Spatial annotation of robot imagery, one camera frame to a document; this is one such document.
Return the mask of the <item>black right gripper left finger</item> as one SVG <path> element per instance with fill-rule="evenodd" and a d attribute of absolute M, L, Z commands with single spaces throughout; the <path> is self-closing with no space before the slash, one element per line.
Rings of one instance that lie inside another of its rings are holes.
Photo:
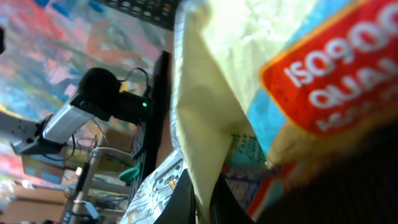
<path fill-rule="evenodd" d="M 167 206 L 154 224 L 195 224 L 196 203 L 193 185 L 185 169 Z"/>

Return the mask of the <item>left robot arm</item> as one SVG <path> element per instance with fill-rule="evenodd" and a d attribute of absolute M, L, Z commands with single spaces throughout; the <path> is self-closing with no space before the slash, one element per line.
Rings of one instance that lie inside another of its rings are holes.
<path fill-rule="evenodd" d="M 143 96 L 121 91 L 123 82 L 135 71 L 144 75 Z M 89 69 L 71 98 L 55 113 L 39 122 L 1 113 L 1 136 L 6 138 L 16 154 L 58 154 L 69 139 L 87 121 L 110 118 L 138 125 L 150 117 L 150 85 L 147 72 L 133 68 L 123 80 L 104 68 Z"/>

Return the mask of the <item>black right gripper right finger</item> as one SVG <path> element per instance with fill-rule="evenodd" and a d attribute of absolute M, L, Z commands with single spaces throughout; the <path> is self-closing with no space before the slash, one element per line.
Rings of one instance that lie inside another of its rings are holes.
<path fill-rule="evenodd" d="M 254 224 L 239 205 L 222 174 L 213 189 L 210 212 L 212 224 Z"/>

